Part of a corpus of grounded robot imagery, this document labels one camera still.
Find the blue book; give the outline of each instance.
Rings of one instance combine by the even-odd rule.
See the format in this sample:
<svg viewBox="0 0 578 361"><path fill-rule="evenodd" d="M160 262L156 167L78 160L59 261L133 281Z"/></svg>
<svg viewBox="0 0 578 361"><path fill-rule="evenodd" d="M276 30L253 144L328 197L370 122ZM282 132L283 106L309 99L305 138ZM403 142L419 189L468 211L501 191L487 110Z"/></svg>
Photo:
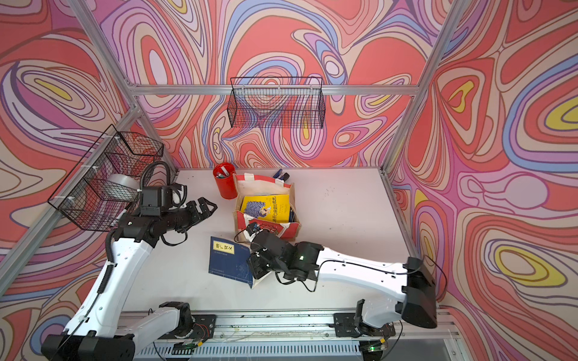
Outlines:
<svg viewBox="0 0 578 361"><path fill-rule="evenodd" d="M250 254L249 248L242 244L211 237L209 273L247 283L253 288L256 280L247 264Z"/></svg>

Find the red cup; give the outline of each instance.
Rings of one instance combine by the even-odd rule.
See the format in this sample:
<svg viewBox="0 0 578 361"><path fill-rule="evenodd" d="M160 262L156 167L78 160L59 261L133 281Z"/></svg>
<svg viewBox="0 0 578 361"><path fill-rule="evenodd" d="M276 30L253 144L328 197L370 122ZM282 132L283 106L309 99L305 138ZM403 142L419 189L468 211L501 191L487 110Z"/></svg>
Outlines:
<svg viewBox="0 0 578 361"><path fill-rule="evenodd" d="M227 174L222 170L221 167L225 167L229 176L225 178L218 178L217 174L222 174L226 176ZM213 177L215 177L215 182L217 182L217 187L221 197L224 199L237 198L237 190L235 189L235 181L233 176L235 175L235 166L231 163L221 163L213 169Z"/></svg>

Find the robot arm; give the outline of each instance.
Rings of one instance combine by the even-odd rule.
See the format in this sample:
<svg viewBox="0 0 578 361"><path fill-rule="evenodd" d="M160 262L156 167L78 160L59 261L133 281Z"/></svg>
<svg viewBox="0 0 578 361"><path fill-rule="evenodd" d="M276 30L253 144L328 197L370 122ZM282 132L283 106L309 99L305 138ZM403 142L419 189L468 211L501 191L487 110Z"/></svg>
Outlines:
<svg viewBox="0 0 578 361"><path fill-rule="evenodd" d="M250 224L244 236L251 242L247 260L253 277L283 272L291 281L341 281L380 291L377 299L360 300L356 328L375 336L386 324L403 319L425 328L436 328L435 281L422 260L381 263L341 254L320 244L286 242L258 225Z"/></svg>
<svg viewBox="0 0 578 361"><path fill-rule="evenodd" d="M134 354L166 333L186 337L192 331L189 305L167 302L117 334L118 319L132 284L159 239L166 243L163 235L169 230L186 233L217 208L205 198L198 199L201 212L195 201L181 208L172 201L173 189L178 186L142 189L139 208L122 216L118 228L107 235L107 262L86 300L62 334L46 337L41 348L45 357L54 361L132 360Z"/></svg>

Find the black wire basket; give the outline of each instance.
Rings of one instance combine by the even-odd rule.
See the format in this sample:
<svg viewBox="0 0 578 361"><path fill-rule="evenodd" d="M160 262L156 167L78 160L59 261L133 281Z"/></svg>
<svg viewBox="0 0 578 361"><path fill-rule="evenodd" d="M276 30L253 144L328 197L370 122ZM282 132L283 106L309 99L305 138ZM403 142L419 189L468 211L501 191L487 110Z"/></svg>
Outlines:
<svg viewBox="0 0 578 361"><path fill-rule="evenodd" d="M233 77L227 113L231 128L322 129L323 78Z"/></svg>
<svg viewBox="0 0 578 361"><path fill-rule="evenodd" d="M101 138L109 138L108 144L80 181L68 194L54 196L75 167L48 200L51 206L83 230L109 231L117 225L122 213L132 212L136 207L137 190L110 181L111 176L122 174L139 184L144 169L161 160L164 150L161 142L140 133L115 130L112 136L105 136L106 133ZM148 184L151 173L146 177L144 183Z"/></svg>

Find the patterned backdrop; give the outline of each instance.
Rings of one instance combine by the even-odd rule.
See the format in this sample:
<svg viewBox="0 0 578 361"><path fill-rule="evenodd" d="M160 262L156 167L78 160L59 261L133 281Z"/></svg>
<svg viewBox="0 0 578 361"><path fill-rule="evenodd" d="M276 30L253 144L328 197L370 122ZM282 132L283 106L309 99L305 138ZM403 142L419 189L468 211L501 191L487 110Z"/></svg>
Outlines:
<svg viewBox="0 0 578 361"><path fill-rule="evenodd" d="M93 13L130 81L230 84L321 76L325 84L416 84L442 1L107 1ZM323 130L230 129L226 96L143 96L175 164L379 166L407 96L328 96Z"/></svg>
<svg viewBox="0 0 578 361"><path fill-rule="evenodd" d="M146 95L141 104L179 168L379 166L409 96L346 95L323 129L232 128L227 96Z"/></svg>
<svg viewBox="0 0 578 361"><path fill-rule="evenodd" d="M137 84L230 84L232 76L279 72L322 75L327 84L374 84L403 74L406 84L417 84L449 7L442 0L91 5Z"/></svg>
<svg viewBox="0 0 578 361"><path fill-rule="evenodd" d="M65 1L0 2L0 262L61 179L126 112ZM0 360L41 359L94 282L100 233L62 221L0 299Z"/></svg>
<svg viewBox="0 0 578 361"><path fill-rule="evenodd" d="M578 359L578 3L474 0L388 172L474 360Z"/></svg>

